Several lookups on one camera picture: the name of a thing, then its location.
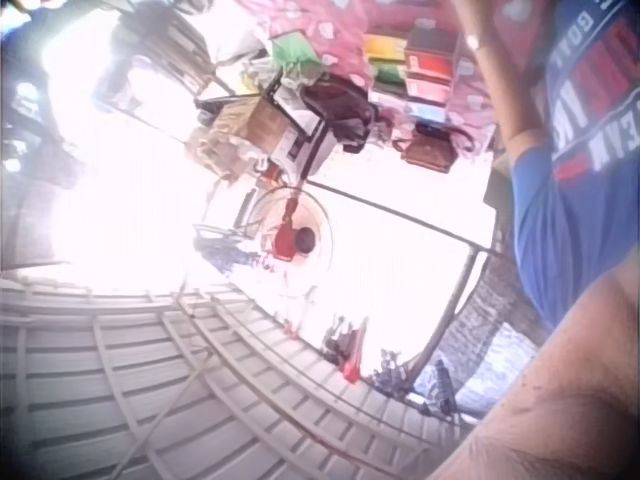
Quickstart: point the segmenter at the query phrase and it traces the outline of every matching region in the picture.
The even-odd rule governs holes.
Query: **electric fan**
[[[283,297],[306,295],[331,266],[333,232],[327,212],[299,188],[279,187],[262,196],[248,215],[244,235],[274,261]]]

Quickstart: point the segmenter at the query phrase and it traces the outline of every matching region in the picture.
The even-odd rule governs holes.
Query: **hand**
[[[481,36],[493,28],[494,0],[451,0],[466,35]]]

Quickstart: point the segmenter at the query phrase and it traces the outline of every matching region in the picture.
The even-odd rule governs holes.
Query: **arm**
[[[637,416],[636,256],[583,295],[431,480],[611,478],[637,454]]]
[[[530,148],[548,143],[548,135],[527,82],[523,81],[509,52],[495,32],[494,2],[453,0],[453,3],[464,33],[477,36],[483,43],[486,40],[484,46],[476,52],[476,58],[513,165]]]

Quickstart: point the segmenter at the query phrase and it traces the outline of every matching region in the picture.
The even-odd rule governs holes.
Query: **blue t-shirt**
[[[632,1],[565,0],[547,66],[553,144],[516,162],[516,256],[555,328],[638,243],[640,63]]]

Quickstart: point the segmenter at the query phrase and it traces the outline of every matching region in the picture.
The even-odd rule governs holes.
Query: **brown bag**
[[[455,127],[438,128],[427,124],[416,125],[412,139],[394,140],[392,144],[402,154],[405,162],[447,174],[458,159],[458,152],[451,142],[452,133],[467,138],[471,145],[465,150],[473,151],[473,139],[464,130]]]

